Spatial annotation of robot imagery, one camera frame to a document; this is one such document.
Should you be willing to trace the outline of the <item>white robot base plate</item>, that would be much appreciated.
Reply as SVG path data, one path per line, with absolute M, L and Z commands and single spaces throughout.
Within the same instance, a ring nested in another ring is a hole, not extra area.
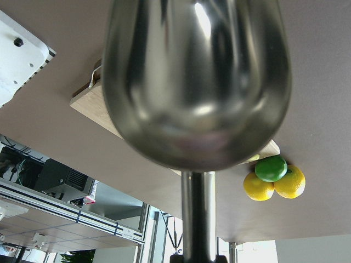
M 1 12 L 1 106 L 55 56 L 56 51 Z

